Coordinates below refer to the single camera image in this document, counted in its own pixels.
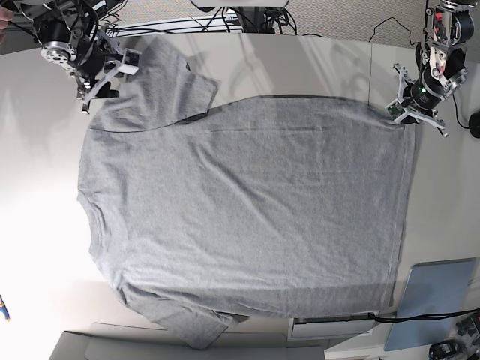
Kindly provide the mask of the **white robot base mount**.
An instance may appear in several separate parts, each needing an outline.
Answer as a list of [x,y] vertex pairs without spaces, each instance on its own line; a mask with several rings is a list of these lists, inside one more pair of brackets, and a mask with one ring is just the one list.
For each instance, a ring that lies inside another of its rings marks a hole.
[[289,0],[191,0],[190,2],[197,8],[285,8]]

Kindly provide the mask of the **person hand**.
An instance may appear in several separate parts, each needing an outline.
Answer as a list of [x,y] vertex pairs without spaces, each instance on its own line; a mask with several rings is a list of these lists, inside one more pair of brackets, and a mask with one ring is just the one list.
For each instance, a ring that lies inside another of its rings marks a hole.
[[0,44],[3,42],[5,38],[5,34],[3,31],[8,27],[9,22],[13,19],[14,13],[5,8],[0,7]]

